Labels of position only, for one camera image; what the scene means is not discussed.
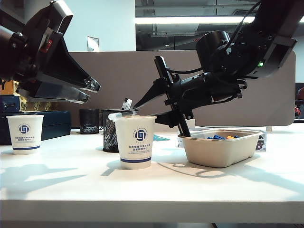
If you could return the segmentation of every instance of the paper cup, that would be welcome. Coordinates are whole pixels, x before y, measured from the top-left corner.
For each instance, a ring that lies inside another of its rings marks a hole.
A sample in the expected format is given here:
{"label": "paper cup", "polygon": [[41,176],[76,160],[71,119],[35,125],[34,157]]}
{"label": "paper cup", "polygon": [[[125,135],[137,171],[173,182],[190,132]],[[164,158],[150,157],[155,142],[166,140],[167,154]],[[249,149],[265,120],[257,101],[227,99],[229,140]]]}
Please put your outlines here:
{"label": "paper cup", "polygon": [[10,115],[9,133],[16,155],[36,153],[40,147],[44,115]]}
{"label": "paper cup", "polygon": [[121,166],[143,169],[151,165],[156,116],[132,115],[115,120]]}

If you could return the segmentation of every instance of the robotic arm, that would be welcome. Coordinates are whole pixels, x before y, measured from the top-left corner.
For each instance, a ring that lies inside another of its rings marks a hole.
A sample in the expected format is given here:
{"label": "robotic arm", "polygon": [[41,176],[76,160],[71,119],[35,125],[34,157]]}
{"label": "robotic arm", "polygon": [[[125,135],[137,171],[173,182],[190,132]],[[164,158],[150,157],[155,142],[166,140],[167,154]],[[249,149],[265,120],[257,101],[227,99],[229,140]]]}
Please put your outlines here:
{"label": "robotic arm", "polygon": [[[243,27],[241,22],[231,39],[224,31],[213,31],[197,42],[201,68],[171,70],[156,56],[160,78],[133,108],[166,94],[165,104],[171,111],[157,114],[156,122],[178,126],[181,135],[190,137],[185,118],[193,118],[194,108],[241,98],[246,79],[265,77],[279,69],[296,44],[292,35],[304,15],[304,0],[260,0],[247,14],[258,5],[255,20]],[[204,73],[185,80],[178,75],[200,70]]]}
{"label": "robotic arm", "polygon": [[63,39],[72,16],[58,0],[35,14],[22,32],[0,26],[0,82],[18,81],[17,92],[32,102],[84,103],[89,96],[79,89],[97,93],[99,83],[69,55]]}

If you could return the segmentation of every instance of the black case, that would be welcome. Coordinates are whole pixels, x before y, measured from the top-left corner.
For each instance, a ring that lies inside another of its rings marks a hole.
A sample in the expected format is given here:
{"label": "black case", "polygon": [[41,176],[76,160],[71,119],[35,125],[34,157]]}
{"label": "black case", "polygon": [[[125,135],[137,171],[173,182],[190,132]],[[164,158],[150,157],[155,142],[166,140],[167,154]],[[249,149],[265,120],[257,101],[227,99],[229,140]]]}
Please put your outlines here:
{"label": "black case", "polygon": [[44,115],[41,140],[69,135],[71,132],[71,114],[68,111],[0,113],[0,145],[11,145],[7,115]]}

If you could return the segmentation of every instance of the marker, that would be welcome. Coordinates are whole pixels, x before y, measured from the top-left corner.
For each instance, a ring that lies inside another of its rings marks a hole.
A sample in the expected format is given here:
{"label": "marker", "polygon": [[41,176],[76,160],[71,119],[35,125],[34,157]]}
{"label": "marker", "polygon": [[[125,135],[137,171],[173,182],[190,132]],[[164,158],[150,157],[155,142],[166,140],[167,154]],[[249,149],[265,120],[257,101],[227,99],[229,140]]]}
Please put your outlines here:
{"label": "marker", "polygon": [[111,113],[108,115],[109,120],[113,120],[115,122],[115,120],[122,118],[124,116],[128,116],[128,115],[136,115],[137,111],[131,111],[131,112],[123,112],[123,113]]}

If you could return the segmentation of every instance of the mesh pen holder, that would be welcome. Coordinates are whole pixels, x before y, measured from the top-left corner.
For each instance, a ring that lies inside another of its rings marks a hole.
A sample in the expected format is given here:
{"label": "mesh pen holder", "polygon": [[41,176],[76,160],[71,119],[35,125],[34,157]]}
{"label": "mesh pen holder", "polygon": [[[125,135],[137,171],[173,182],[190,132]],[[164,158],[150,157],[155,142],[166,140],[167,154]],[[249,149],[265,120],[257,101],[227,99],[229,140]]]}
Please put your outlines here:
{"label": "mesh pen holder", "polygon": [[104,127],[104,152],[118,153],[118,143],[115,122],[109,120],[108,116],[111,113],[123,113],[129,112],[130,110],[102,110],[103,113],[103,127]]}

